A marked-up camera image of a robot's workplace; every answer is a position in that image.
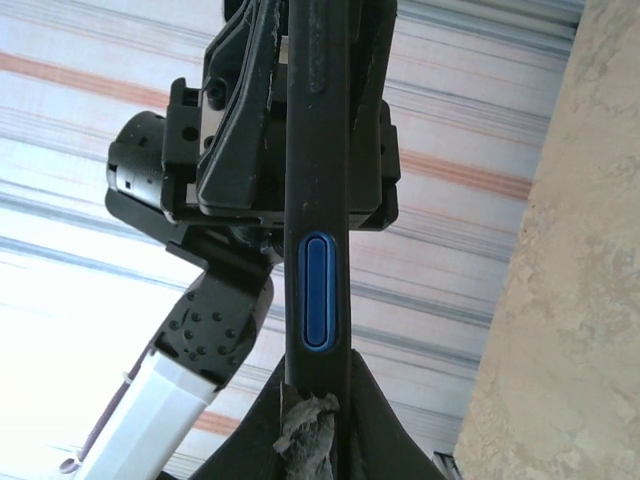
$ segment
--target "black metal tube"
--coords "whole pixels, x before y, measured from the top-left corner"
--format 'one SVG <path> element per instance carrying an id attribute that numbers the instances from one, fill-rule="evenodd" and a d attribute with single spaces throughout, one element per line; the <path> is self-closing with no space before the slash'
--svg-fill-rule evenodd
<path id="1" fill-rule="evenodd" d="M 286 382 L 338 398 L 334 457 L 342 479 L 349 476 L 350 429 L 350 2 L 297 0 L 289 8 Z"/>

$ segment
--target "white plastic tube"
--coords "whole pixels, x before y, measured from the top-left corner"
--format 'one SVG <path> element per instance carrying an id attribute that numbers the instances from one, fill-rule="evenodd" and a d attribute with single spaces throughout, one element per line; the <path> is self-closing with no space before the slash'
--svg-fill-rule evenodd
<path id="1" fill-rule="evenodd" d="M 155 480 L 215 389 L 166 355 L 148 354 L 74 480 Z"/>

